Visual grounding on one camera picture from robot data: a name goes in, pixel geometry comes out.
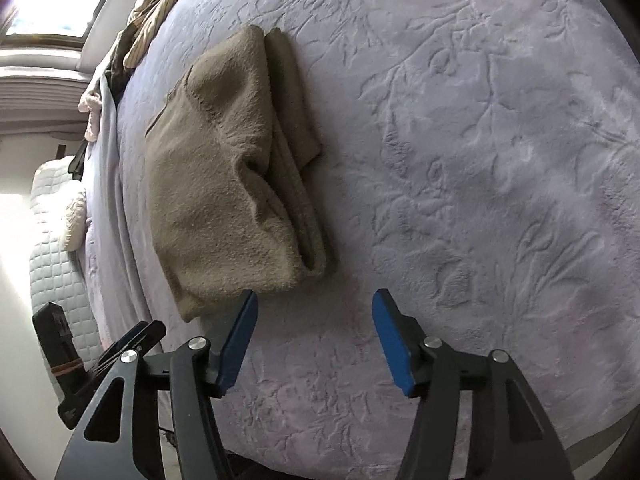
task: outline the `folded towel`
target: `folded towel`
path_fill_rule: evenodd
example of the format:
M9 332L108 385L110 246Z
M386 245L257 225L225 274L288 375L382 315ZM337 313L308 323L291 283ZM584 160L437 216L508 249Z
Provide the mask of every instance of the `folded towel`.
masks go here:
M146 133L145 167L154 248L184 320L324 273L300 177L319 153L279 30L243 28L178 82Z

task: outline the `sunlight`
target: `sunlight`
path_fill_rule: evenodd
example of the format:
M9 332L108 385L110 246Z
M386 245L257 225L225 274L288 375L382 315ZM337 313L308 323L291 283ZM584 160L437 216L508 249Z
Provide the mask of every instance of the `sunlight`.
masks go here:
M28 200L19 194L0 194L0 260L7 280L28 307L30 315L29 258L34 229Z
M80 38L100 0L15 0L18 13L7 34L60 34Z

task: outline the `wall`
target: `wall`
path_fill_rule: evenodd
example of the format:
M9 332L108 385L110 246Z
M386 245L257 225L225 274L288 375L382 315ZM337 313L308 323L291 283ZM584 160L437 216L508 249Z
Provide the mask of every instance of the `wall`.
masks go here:
M89 32L77 70L93 73L127 23L136 0L107 0Z
M31 325L29 195L40 164L78 143L44 134L0 136L0 427L36 480L52 480L70 431Z

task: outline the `white pillow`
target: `white pillow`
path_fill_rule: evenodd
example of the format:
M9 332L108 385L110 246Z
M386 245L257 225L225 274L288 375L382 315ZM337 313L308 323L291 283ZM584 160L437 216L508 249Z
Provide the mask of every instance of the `white pillow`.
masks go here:
M77 251L84 243L86 232L86 191L79 180L72 180L63 194L66 207L58 245L63 251Z

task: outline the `textured blanket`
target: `textured blanket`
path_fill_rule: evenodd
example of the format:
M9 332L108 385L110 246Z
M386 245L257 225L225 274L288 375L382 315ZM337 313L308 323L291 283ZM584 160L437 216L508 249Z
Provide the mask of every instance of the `textured blanket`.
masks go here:
M249 26L204 53L146 133L154 248L185 321L243 289L282 292L326 256L299 170L320 152L295 60Z
M322 140L305 184L338 265L260 297L214 407L227 449L306 478L396 476L415 402L375 334L379 287L456 348L507 349L566 446L638 404L640 69L598 0L179 0L117 125L124 234L163 349L200 328L150 241L144 132L241 23L292 38Z

